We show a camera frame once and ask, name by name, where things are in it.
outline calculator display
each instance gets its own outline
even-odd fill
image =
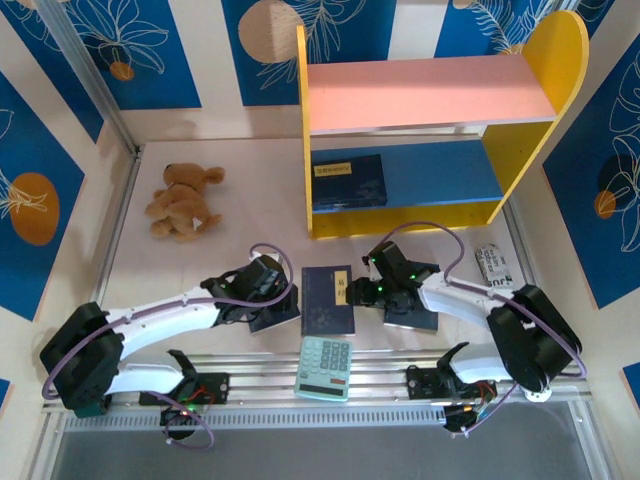
[[[300,384],[299,390],[303,392],[325,393],[327,395],[335,395],[336,397],[341,397],[344,393],[344,391],[339,388],[320,387],[318,385],[305,384]]]

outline plush dog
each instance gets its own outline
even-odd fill
[[[207,184],[224,180],[224,168],[205,170],[194,163],[174,163],[164,169],[165,190],[153,194],[154,201],[144,213],[154,222],[151,233],[156,238],[172,233],[179,242],[190,242],[218,224],[222,215],[211,215],[203,194]]]

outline wooden shelf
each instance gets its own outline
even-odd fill
[[[374,209],[502,199],[502,190],[479,139],[314,150],[311,163],[375,154],[382,159],[388,202],[385,207],[372,207]],[[314,208],[313,213],[336,211],[344,210]]]
[[[309,65],[311,134],[551,121],[521,55]]]
[[[589,60],[587,29],[568,11],[545,17],[522,55],[308,65],[304,26],[297,36],[312,238],[384,233],[418,220],[449,227],[489,224],[575,100]],[[398,157],[384,165],[385,181],[390,176],[385,208],[313,211],[312,135],[463,125],[487,125],[483,162],[465,164],[464,152],[437,155],[437,161]],[[314,152],[313,161],[331,159],[327,155],[333,153]]]

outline pink shelf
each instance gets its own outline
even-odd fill
[[[521,55],[309,65],[311,133],[552,121]]]

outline white wall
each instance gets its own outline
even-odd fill
[[[0,418],[0,478],[15,480],[30,452],[42,407],[44,369],[37,355],[46,340],[80,303],[86,302],[102,259],[102,225],[128,172],[127,156],[108,128],[98,144],[86,134],[62,97],[0,14],[0,71],[85,173],[79,202],[69,221],[36,320],[0,308],[0,378],[13,389]]]
[[[589,69],[580,96],[515,193],[538,279],[582,340],[589,384],[616,458],[628,479],[640,475],[640,410],[627,390],[621,369],[640,361],[640,291],[602,310],[596,309],[540,166],[639,33],[638,0],[615,0],[592,39]]]
[[[389,58],[433,57],[447,2],[398,0]],[[136,140],[146,143],[151,140],[300,136],[298,106],[242,106],[222,2],[170,0],[169,3],[202,109],[123,112]],[[479,128],[456,132],[477,131]],[[452,129],[428,132],[451,133]]]

